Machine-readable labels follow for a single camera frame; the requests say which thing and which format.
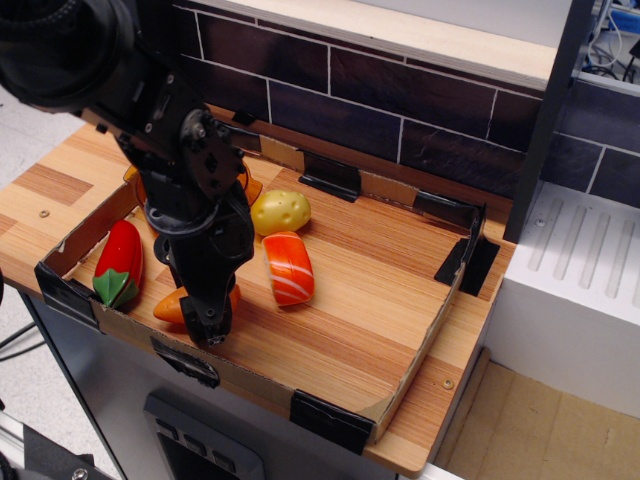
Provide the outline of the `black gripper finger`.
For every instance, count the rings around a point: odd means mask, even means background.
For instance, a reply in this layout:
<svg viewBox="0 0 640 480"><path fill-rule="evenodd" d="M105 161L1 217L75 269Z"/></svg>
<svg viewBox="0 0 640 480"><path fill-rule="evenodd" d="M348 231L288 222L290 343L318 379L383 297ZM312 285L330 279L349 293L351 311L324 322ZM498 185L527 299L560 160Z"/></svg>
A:
<svg viewBox="0 0 640 480"><path fill-rule="evenodd" d="M190 339L199 346L214 346L225 341L231 332L233 308L228 290L213 301L197 296L190 290L179 300L180 311Z"/></svg>

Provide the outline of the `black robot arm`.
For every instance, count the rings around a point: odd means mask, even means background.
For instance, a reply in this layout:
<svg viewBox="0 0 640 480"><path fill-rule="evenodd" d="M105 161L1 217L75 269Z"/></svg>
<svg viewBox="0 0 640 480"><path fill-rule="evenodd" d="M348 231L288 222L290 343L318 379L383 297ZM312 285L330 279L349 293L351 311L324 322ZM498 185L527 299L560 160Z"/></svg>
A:
<svg viewBox="0 0 640 480"><path fill-rule="evenodd" d="M155 253L186 289L197 344L232 323L236 271L254 253L242 151L186 76L150 47L120 1L5 1L1 83L21 102L114 136L138 170Z"/></svg>

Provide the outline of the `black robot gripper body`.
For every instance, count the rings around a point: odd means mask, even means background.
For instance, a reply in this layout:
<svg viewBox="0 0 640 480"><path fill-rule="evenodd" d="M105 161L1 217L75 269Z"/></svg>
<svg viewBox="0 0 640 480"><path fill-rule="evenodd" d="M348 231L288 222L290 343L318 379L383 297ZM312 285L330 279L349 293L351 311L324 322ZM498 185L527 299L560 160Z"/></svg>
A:
<svg viewBox="0 0 640 480"><path fill-rule="evenodd" d="M254 229L243 169L205 176L143 171L145 214L193 305L225 305L236 270L253 256Z"/></svg>

